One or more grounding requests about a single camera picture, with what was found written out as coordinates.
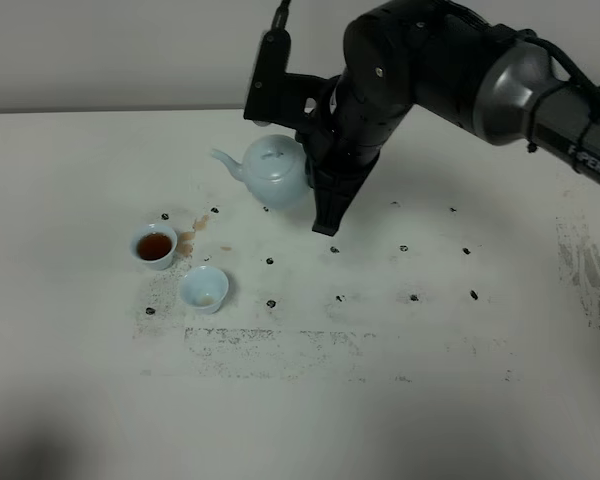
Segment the teapot spout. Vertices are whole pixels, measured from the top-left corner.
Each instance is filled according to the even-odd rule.
[[[236,162],[233,158],[231,158],[226,153],[221,152],[220,150],[216,150],[215,148],[211,149],[211,156],[217,160],[220,160],[222,163],[224,163],[224,166],[227,167],[227,169],[229,170],[229,173],[231,174],[231,176],[233,178],[235,178],[239,182],[243,181],[242,165],[240,165],[238,162]]]

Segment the white table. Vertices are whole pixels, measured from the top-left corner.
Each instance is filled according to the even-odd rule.
[[[207,156],[274,132],[0,116],[2,407],[62,405],[85,478],[600,479],[600,188],[414,110],[328,238]],[[128,242],[163,213],[209,219],[155,273]],[[196,317],[176,285],[205,261],[233,290]]]

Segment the teapot lid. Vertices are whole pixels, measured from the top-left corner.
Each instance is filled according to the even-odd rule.
[[[302,146],[286,135],[267,135],[247,148],[244,154],[243,168],[252,175],[265,180],[277,180],[285,176],[302,161],[305,153]]]

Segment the tea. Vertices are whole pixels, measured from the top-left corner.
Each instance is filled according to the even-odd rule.
[[[141,259],[151,262],[165,257],[172,246],[171,239],[164,233],[150,233],[138,242],[136,251]]]

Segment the white teapot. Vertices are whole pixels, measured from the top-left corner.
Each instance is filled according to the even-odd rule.
[[[256,140],[247,148],[242,164],[220,150],[212,149],[211,156],[224,163],[231,176],[269,208],[289,208],[309,192],[304,150],[286,135]]]

